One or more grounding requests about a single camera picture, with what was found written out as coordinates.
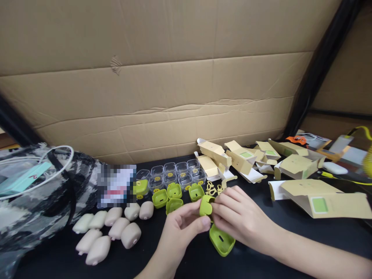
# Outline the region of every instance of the green plastic part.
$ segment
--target green plastic part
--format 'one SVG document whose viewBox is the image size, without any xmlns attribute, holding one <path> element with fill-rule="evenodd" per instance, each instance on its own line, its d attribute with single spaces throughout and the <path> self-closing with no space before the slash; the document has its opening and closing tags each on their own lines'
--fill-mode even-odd
<svg viewBox="0 0 372 279">
<path fill-rule="evenodd" d="M 176 209 L 179 209 L 181 206 L 183 206 L 183 200 L 172 198 L 169 200 L 169 202 L 167 202 L 165 213 L 168 215 L 169 213 L 175 211 Z"/>
<path fill-rule="evenodd" d="M 226 232 L 219 230 L 215 224 L 209 230 L 209 238 L 218 254 L 222 257 L 226 257 L 235 244 L 235 239 Z"/>
<path fill-rule="evenodd" d="M 199 214 L 200 216 L 206 216 L 212 214 L 212 205 L 211 202 L 214 202 L 215 198 L 209 195 L 204 195 L 201 197 Z"/>
<path fill-rule="evenodd" d="M 160 191 L 155 192 L 152 196 L 152 202 L 156 209 L 165 206 L 168 202 L 167 190 L 161 189 Z"/>
<path fill-rule="evenodd" d="M 201 199 L 204 196 L 203 187 L 199 184 L 192 184 L 189 188 L 189 194 L 192 202 L 196 202 L 198 199 Z"/>
<path fill-rule="evenodd" d="M 181 186 L 177 183 L 171 183 L 167 188 L 168 197 L 173 198 L 182 198 L 182 189 Z"/>
</svg>

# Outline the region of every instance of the lime green case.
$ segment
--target lime green case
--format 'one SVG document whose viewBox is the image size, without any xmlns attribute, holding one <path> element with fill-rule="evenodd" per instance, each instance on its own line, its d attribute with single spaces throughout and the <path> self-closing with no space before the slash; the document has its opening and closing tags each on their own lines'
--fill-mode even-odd
<svg viewBox="0 0 372 279">
<path fill-rule="evenodd" d="M 165 206 L 168 202 L 167 190 L 161 189 L 160 191 L 155 192 L 152 196 L 152 202 L 156 209 Z"/>
<path fill-rule="evenodd" d="M 182 189 L 181 186 L 177 183 L 171 183 L 170 186 L 167 188 L 168 197 L 172 198 L 182 198 Z"/>
<path fill-rule="evenodd" d="M 196 202 L 198 199 L 204 196 L 203 187 L 199 184 L 194 183 L 189 188 L 189 194 L 190 194 L 191 201 Z"/>
<path fill-rule="evenodd" d="M 167 206 L 165 213 L 168 215 L 169 213 L 175 211 L 176 209 L 179 209 L 181 206 L 183 206 L 183 200 L 181 199 L 170 199 L 169 202 L 167 202 Z"/>
<path fill-rule="evenodd" d="M 235 239 L 226 232 L 219 230 L 215 224 L 209 230 L 209 238 L 218 254 L 222 257 L 226 257 L 235 244 Z"/>
</svg>

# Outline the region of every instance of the open cardboard box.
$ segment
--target open cardboard box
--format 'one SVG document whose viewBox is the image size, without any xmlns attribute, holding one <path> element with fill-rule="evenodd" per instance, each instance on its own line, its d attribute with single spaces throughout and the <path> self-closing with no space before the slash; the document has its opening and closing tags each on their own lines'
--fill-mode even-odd
<svg viewBox="0 0 372 279">
<path fill-rule="evenodd" d="M 316 179 L 270 181 L 272 200 L 291 199 L 311 217 L 372 219 L 364 193 L 344 193 Z"/>
</svg>

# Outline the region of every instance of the beige plastic part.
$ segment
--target beige plastic part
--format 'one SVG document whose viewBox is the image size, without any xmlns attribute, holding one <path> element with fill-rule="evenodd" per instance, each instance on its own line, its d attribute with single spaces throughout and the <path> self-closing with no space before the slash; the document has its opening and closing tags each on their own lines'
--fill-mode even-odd
<svg viewBox="0 0 372 279">
<path fill-rule="evenodd" d="M 111 227 L 117 219 L 121 217 L 123 214 L 123 209 L 121 207 L 113 207 L 111 208 L 105 219 L 105 226 Z"/>
<path fill-rule="evenodd" d="M 147 220 L 147 219 L 150 219 L 154 213 L 154 204 L 153 202 L 151 201 L 145 201 L 142 205 L 141 205 L 141 209 L 139 211 L 140 213 L 140 219 L 141 220 Z"/>
<path fill-rule="evenodd" d="M 88 255 L 86 256 L 85 263 L 87 265 L 96 265 L 106 259 L 109 253 L 111 245 L 111 239 L 109 236 L 101 236 L 97 238 L 90 248 Z"/>
<path fill-rule="evenodd" d="M 129 225 L 129 220 L 123 217 L 117 219 L 114 225 L 111 227 L 108 235 L 111 237 L 111 240 L 121 239 L 121 233 L 126 226 Z"/>
<path fill-rule="evenodd" d="M 90 229 L 83 236 L 83 238 L 76 245 L 76 250 L 79 252 L 79 255 L 87 254 L 92 247 L 93 242 L 102 236 L 102 232 L 97 229 Z"/>
<path fill-rule="evenodd" d="M 124 215 L 129 221 L 135 220 L 139 215 L 140 205 L 138 203 L 131 203 L 129 207 L 124 210 Z"/>
<path fill-rule="evenodd" d="M 93 217 L 94 217 L 94 214 L 92 213 L 84 214 L 72 227 L 72 230 L 76 232 L 77 234 L 86 233 L 89 230 L 88 225 L 90 221 L 92 221 Z"/>
<path fill-rule="evenodd" d="M 102 229 L 103 225 L 105 224 L 107 211 L 98 211 L 96 215 L 94 215 L 92 221 L 90 221 L 88 228 L 89 229 Z"/>
<path fill-rule="evenodd" d="M 141 237 L 141 229 L 136 223 L 130 223 L 121 233 L 121 242 L 126 249 L 130 249 Z"/>
</svg>

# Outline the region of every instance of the finger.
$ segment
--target finger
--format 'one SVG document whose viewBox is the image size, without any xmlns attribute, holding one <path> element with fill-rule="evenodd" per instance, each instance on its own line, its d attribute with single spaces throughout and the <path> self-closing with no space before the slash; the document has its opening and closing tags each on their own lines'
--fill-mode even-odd
<svg viewBox="0 0 372 279">
<path fill-rule="evenodd" d="M 247 193 L 244 192 L 244 191 L 242 190 L 242 188 L 240 188 L 238 185 L 235 185 L 235 186 L 233 186 L 232 188 L 233 188 L 235 191 L 237 191 L 238 193 L 240 193 L 241 195 L 243 195 L 245 198 L 248 198 L 248 199 L 252 200 L 251 197 L 248 196 Z"/>
<path fill-rule="evenodd" d="M 240 215 L 233 211 L 232 209 L 228 208 L 227 206 L 220 204 L 220 203 L 211 203 L 213 208 L 213 213 L 220 215 L 223 219 L 225 219 L 230 224 L 236 226 L 237 222 L 240 220 Z"/>
<path fill-rule="evenodd" d="M 224 190 L 216 199 L 214 203 L 219 203 L 227 206 L 228 208 L 234 210 L 236 213 L 241 213 L 243 206 L 240 202 L 234 200 L 232 197 L 228 196 Z"/>
<path fill-rule="evenodd" d="M 182 230 L 182 239 L 184 239 L 185 245 L 187 246 L 197 234 L 208 231 L 209 229 L 210 219 L 208 216 L 197 218 L 194 222 Z"/>
<path fill-rule="evenodd" d="M 233 198 L 237 202 L 242 202 L 245 199 L 245 196 L 243 196 L 241 193 L 236 191 L 234 187 L 226 188 L 225 190 L 223 190 L 222 194 L 228 195 L 229 197 Z"/>
</svg>

